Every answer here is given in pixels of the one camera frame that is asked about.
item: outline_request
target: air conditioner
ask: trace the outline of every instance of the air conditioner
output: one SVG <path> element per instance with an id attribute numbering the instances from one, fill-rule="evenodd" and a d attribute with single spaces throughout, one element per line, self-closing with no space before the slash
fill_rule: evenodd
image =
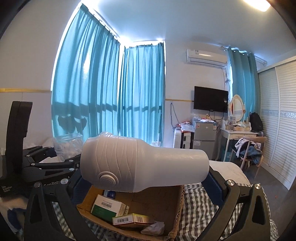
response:
<path id="1" fill-rule="evenodd" d="M 227 66 L 227 56 L 207 51 L 187 49 L 187 63 L 225 68 Z"/>

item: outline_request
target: plaid bedsheet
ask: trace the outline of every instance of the plaid bedsheet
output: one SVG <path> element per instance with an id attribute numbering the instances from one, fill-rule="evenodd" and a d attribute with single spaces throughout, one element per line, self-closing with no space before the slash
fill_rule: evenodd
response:
<path id="1" fill-rule="evenodd" d="M 225 229 L 224 234 L 221 236 L 221 240 L 228 237 L 234 227 L 234 224 L 238 218 L 238 214 L 242 204 L 238 204 L 235 211 L 233 212 L 233 216 Z M 57 203 L 54 203 L 54 209 L 56 211 L 56 215 L 61 224 L 61 227 L 65 233 L 65 235 L 71 239 L 74 239 L 68 225 L 62 215 L 62 212 Z M 218 206 L 211 203 L 205 189 L 203 188 L 201 183 L 189 184 L 185 185 L 185 194 L 184 194 L 184 206 L 181 213 L 179 229 L 180 232 L 177 234 L 175 241 L 195 241 L 197 237 L 202 233 L 205 227 L 209 224 L 216 211 L 218 210 Z M 94 232 L 94 234 L 98 237 L 99 240 L 102 241 L 136 241 L 132 238 L 127 238 L 125 236 L 119 235 L 112 231 L 106 230 L 88 219 L 85 219 L 87 225 Z M 278 239 L 278 231 L 276 225 L 273 220 L 270 219 L 270 232 L 271 232 L 271 241 L 276 241 Z"/>

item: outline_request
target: clothes on chair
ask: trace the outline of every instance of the clothes on chair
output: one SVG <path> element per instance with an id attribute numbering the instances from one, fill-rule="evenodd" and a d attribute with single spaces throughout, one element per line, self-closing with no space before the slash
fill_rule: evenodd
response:
<path id="1" fill-rule="evenodd" d="M 241 150 L 239 153 L 239 157 L 244 157 L 247 149 Z M 247 158 L 251 158 L 255 164 L 258 164 L 260 162 L 262 156 L 262 152 L 257 150 L 254 146 L 249 146 Z"/>
<path id="2" fill-rule="evenodd" d="M 247 149 L 248 142 L 249 142 L 249 140 L 246 140 L 244 138 L 241 138 L 235 144 L 235 148 L 237 149 L 237 154 L 236 154 L 237 157 L 239 157 L 239 154 L 240 154 L 240 152 L 243 149 Z M 253 141 L 250 141 L 250 146 L 253 146 L 257 150 L 260 150 L 261 149 L 261 144 L 260 143 L 253 142 Z"/>

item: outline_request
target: green label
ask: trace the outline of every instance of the green label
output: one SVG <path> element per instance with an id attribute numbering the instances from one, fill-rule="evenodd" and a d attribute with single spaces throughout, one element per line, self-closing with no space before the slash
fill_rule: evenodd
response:
<path id="1" fill-rule="evenodd" d="M 91 214 L 111 223 L 112 218 L 116 216 L 115 212 L 112 212 L 108 209 L 104 209 L 103 207 L 99 207 L 97 205 L 94 206 Z"/>

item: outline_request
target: white bottle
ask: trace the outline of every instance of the white bottle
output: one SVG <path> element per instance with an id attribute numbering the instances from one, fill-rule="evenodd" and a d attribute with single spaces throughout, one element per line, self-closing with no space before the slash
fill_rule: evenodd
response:
<path id="1" fill-rule="evenodd" d="M 202 150 L 153 147 L 106 132 L 87 139 L 80 165 L 82 177 L 95 187 L 123 192 L 199 183 L 209 172 Z"/>
<path id="2" fill-rule="evenodd" d="M 181 147 L 181 138 L 182 138 L 181 130 L 175 130 L 174 131 L 173 148 L 180 148 Z"/>

